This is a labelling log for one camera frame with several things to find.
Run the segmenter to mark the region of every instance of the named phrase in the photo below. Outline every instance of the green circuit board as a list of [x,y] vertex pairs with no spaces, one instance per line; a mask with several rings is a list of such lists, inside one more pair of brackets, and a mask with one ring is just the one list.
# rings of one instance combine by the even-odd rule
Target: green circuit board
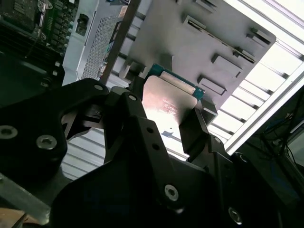
[[47,11],[42,29],[47,47],[64,55],[73,29],[78,10],[78,1],[70,3],[68,0],[51,1],[53,8]]
[[78,4],[79,0],[0,0],[0,23],[63,56]]

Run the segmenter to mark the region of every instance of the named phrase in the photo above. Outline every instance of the screw hole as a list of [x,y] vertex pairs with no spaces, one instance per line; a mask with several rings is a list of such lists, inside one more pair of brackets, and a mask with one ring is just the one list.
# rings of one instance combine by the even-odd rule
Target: screw hole
[[11,135],[13,132],[11,131],[11,129],[2,129],[1,130],[1,134],[3,135]]
[[159,151],[160,150],[160,146],[159,145],[157,145],[157,144],[152,144],[152,147],[153,147],[153,149],[155,149],[156,151]]
[[153,133],[153,132],[154,132],[153,129],[150,128],[150,127],[147,128],[147,131],[148,131],[149,133]]
[[170,193],[170,195],[175,196],[175,192],[172,189],[169,189],[168,192]]
[[45,145],[50,145],[50,144],[52,144],[52,141],[51,141],[50,139],[43,139],[43,140],[41,140],[41,142],[42,142],[43,144],[45,144]]

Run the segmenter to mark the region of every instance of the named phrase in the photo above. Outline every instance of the rectangular cutout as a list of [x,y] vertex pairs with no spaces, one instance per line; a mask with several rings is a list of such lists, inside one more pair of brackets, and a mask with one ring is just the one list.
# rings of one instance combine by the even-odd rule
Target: rectangular cutout
[[204,77],[199,77],[198,83],[202,86],[205,86],[208,89],[211,89],[212,91],[216,92],[219,95],[223,95],[226,92],[225,88],[220,87],[216,83],[210,81],[209,79],[206,79]]
[[239,68],[238,66],[236,66],[233,63],[229,62],[228,60],[226,60],[225,58],[223,58],[222,56],[220,56],[218,54],[216,54],[212,58],[211,62],[215,66],[217,66],[219,68],[222,68],[223,70],[228,71],[234,77],[237,77],[239,75],[239,73],[243,71],[241,68]]
[[216,11],[217,6],[208,0],[196,0],[195,2],[208,10],[210,13],[214,13]]
[[187,16],[184,20],[184,25],[194,28],[199,32],[203,32],[206,29],[206,26],[200,23],[199,21],[195,20],[194,18]]
[[258,37],[265,44],[267,44],[267,45],[271,44],[270,37],[268,35],[266,35],[264,32],[262,32],[262,31],[260,31],[260,30],[258,30],[256,28],[252,28],[251,31],[253,33],[255,33],[256,37]]

